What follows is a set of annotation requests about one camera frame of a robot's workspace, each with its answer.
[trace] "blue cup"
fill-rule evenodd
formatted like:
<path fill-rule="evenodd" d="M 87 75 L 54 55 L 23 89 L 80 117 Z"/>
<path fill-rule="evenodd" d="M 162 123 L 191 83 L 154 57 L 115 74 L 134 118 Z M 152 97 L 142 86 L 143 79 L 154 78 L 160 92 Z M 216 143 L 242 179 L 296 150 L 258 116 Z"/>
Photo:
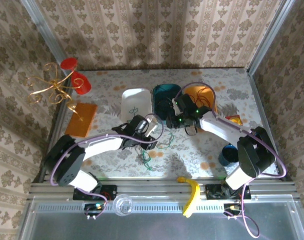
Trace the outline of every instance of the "blue cup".
<path fill-rule="evenodd" d="M 235 165 L 238 162 L 237 148 L 232 144 L 226 145 L 218 156 L 218 161 L 224 167 Z"/>

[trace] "table surface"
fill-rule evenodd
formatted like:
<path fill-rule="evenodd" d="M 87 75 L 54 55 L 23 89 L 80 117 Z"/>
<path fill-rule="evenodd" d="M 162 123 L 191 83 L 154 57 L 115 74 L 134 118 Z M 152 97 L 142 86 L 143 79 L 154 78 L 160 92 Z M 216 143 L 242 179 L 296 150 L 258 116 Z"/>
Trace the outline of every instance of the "table surface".
<path fill-rule="evenodd" d="M 98 106 L 89 137 L 109 132 L 112 127 L 122 124 L 121 99 L 125 90 L 146 88 L 152 92 L 153 88 L 160 84 L 178 84 L 182 87 L 195 81 L 207 83 L 214 88 L 216 104 L 222 116 L 240 115 L 243 125 L 252 128 L 262 125 L 249 78 L 244 69 L 113 70 L 81 73 L 88 78 L 92 89 L 85 95 L 78 95 L 74 91 L 72 98 L 78 103 L 92 103 Z M 67 111 L 63 119 L 61 136 L 64 135 L 71 116 L 72 112 Z M 236 167 L 220 165 L 218 155 L 227 142 L 209 132 L 188 136 L 183 128 L 165 128 L 158 147 L 168 145 L 170 132 L 174 134 L 170 147 L 156 147 L 148 151 L 151 157 L 151 170 L 142 164 L 140 147 L 93 156 L 83 162 L 82 170 L 91 172 L 99 178 L 223 178 Z M 159 133 L 160 127 L 152 135 L 157 137 Z M 265 172 L 276 174 L 275 165 L 271 165 Z"/>

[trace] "damask wallpaper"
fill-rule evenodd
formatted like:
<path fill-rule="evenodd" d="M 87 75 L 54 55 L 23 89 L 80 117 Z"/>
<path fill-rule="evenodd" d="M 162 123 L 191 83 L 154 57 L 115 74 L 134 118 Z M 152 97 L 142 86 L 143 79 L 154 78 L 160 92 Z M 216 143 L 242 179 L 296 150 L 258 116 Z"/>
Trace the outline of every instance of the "damask wallpaper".
<path fill-rule="evenodd" d="M 280 0 L 35 0 L 80 70 L 245 67 Z"/>
<path fill-rule="evenodd" d="M 28 104 L 26 77 L 54 61 L 20 1 L 0 0 L 0 240 L 13 240 L 47 147 L 55 107 Z"/>
<path fill-rule="evenodd" d="M 304 207 L 304 0 L 295 1 L 254 79 Z"/>

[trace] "banana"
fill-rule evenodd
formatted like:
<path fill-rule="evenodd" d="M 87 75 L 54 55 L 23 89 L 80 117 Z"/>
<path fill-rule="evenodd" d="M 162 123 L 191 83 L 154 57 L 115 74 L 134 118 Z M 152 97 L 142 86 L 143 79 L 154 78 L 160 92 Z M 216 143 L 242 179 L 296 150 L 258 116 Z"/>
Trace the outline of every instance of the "banana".
<path fill-rule="evenodd" d="M 183 216 L 189 218 L 196 209 L 197 204 L 200 201 L 201 190 L 198 183 L 192 179 L 186 179 L 183 176 L 179 176 L 176 179 L 179 183 L 189 183 L 192 187 L 191 197 L 183 208 Z"/>

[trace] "red object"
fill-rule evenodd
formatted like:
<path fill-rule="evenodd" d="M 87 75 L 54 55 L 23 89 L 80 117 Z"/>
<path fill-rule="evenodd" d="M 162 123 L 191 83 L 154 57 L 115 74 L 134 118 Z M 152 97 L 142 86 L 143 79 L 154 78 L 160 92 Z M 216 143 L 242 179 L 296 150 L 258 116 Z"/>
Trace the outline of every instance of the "red object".
<path fill-rule="evenodd" d="M 73 70 L 77 65 L 77 59 L 70 57 L 61 62 L 61 68 L 64 70 Z"/>
<path fill-rule="evenodd" d="M 77 71 L 73 72 L 71 76 L 71 82 L 72 82 L 72 86 L 76 88 L 75 91 L 80 95 L 88 93 L 92 88 L 90 82 L 87 80 L 87 77 L 85 77 L 83 74 L 80 74 Z"/>

